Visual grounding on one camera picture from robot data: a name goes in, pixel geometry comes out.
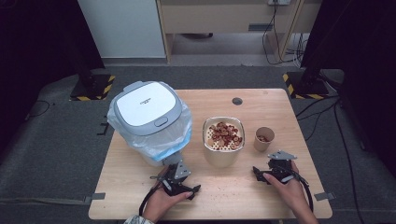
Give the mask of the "clear blue plastic trash bag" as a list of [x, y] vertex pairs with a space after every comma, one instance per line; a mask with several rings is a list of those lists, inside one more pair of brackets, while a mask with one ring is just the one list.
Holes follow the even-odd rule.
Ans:
[[189, 107], [181, 102], [180, 116], [169, 126], [149, 135], [129, 133], [116, 117], [115, 99], [110, 103], [107, 122], [118, 132], [127, 145], [152, 161], [161, 161], [180, 151], [191, 140], [192, 115]]

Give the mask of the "light wooden desk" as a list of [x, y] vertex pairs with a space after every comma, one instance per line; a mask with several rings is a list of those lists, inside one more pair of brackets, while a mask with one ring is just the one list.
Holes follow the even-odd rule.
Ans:
[[322, 1], [268, 6], [268, 0], [156, 0], [167, 58], [175, 34], [265, 32], [277, 61], [285, 59], [292, 35], [311, 32]]

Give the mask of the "white cabinet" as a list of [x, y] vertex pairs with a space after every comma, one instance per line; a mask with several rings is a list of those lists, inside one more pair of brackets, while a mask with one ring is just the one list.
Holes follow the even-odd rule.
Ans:
[[100, 55], [164, 58], [156, 0], [78, 0]]

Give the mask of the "person's left hand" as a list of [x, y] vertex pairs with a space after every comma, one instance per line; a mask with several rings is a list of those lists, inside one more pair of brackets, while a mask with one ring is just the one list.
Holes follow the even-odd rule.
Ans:
[[169, 196], [162, 188], [162, 183], [159, 180], [155, 182], [152, 188], [154, 191], [148, 198], [142, 217], [154, 223], [158, 222], [174, 205], [188, 200], [187, 198], [191, 195], [191, 191], [188, 191], [176, 196]]

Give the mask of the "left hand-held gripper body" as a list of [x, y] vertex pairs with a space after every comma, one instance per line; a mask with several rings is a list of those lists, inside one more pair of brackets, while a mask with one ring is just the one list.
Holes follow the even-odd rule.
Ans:
[[169, 196], [176, 196], [182, 192], [191, 191], [191, 188], [184, 186], [183, 181], [191, 174], [183, 161], [175, 164], [169, 164], [164, 173], [152, 176], [151, 179], [157, 179], [163, 184], [164, 191]]

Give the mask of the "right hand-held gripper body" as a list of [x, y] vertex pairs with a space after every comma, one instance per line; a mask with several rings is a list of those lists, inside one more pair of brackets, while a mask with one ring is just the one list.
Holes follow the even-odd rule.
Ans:
[[287, 183], [289, 180], [293, 179], [291, 161], [297, 159], [295, 155], [279, 150], [278, 152], [269, 154], [268, 158], [270, 159], [268, 162], [269, 168], [271, 169], [270, 174], [279, 182]]

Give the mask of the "black curtain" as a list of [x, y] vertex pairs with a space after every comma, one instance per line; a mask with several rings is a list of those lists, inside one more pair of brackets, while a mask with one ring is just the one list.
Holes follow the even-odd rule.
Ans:
[[396, 0], [322, 0], [304, 80], [344, 72], [341, 97], [364, 148], [396, 176]]
[[41, 89], [104, 65], [78, 0], [0, 0], [0, 158]]

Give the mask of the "brown paper cup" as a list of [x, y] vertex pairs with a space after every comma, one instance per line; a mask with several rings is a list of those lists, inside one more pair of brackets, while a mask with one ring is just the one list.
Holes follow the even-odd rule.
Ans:
[[[267, 136], [271, 141], [270, 142], [261, 142], [257, 139], [257, 135], [265, 135]], [[254, 139], [254, 148], [260, 152], [264, 152], [270, 144], [273, 142], [275, 139], [275, 133], [272, 129], [269, 127], [260, 127], [256, 132], [255, 132], [255, 139]]]

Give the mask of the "grey tape strip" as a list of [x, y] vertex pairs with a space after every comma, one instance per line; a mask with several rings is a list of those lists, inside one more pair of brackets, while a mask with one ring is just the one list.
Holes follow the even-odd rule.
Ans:
[[103, 200], [106, 197], [106, 194], [104, 192], [100, 192], [100, 193], [94, 193], [91, 196], [86, 196], [83, 200], [83, 202], [85, 204], [91, 204], [92, 201], [96, 201], [96, 200]]
[[336, 198], [335, 194], [333, 192], [321, 192], [315, 194], [315, 198], [317, 201], [323, 201], [323, 200], [334, 200]]

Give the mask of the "person's right hand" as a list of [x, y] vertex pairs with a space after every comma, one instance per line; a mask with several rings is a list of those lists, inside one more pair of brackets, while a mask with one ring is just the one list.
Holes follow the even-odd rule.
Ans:
[[288, 183], [279, 182], [274, 176], [264, 174], [263, 177], [276, 189], [283, 202], [294, 212], [304, 210], [310, 212], [309, 204], [305, 198], [302, 184], [295, 178]]

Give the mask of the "dried red fruit slices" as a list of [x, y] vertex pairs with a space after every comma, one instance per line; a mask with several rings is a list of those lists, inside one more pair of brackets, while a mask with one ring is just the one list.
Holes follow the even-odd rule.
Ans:
[[232, 124], [218, 122], [209, 126], [205, 142], [213, 150], [237, 150], [242, 146], [243, 137]]

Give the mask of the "beige container with strainer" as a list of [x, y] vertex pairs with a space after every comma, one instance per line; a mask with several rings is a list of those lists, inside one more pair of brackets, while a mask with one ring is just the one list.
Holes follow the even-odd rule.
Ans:
[[[212, 124], [216, 124], [218, 122], [226, 122], [229, 124], [234, 125], [240, 132], [240, 135], [243, 137], [242, 146], [239, 147], [237, 150], [213, 150], [210, 148], [206, 142], [206, 132], [208, 128]], [[239, 152], [245, 145], [245, 131], [244, 127], [239, 119], [232, 118], [232, 117], [212, 117], [208, 118], [203, 126], [203, 143], [205, 146], [204, 155], [206, 161], [218, 168], [225, 168], [231, 166], [237, 159]]]

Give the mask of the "white grey lidded trash can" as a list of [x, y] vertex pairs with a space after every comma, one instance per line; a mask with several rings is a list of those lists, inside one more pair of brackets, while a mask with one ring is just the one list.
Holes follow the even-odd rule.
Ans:
[[[121, 125], [129, 133], [139, 136], [156, 133], [169, 126], [180, 116], [182, 110], [182, 100], [163, 82], [137, 81], [125, 87], [114, 99], [116, 117]], [[168, 158], [152, 161], [141, 156], [153, 166], [163, 165]]]

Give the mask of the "stand with striped base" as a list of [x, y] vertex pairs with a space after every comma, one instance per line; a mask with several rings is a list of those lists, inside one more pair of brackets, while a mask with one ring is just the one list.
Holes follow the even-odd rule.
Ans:
[[74, 58], [72, 64], [77, 71], [78, 82], [70, 93], [70, 100], [106, 99], [115, 77], [110, 74], [94, 75], [82, 59]]
[[302, 70], [287, 72], [283, 75], [291, 98], [322, 99], [328, 96], [329, 91], [319, 75], [322, 59], [320, 53], [313, 53], [306, 59]]

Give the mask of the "black tape marks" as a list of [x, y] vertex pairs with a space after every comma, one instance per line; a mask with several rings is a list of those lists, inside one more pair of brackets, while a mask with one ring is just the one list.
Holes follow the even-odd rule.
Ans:
[[104, 136], [107, 133], [109, 123], [107, 122], [107, 116], [104, 116], [104, 121], [99, 124], [101, 130], [97, 133], [99, 136]]

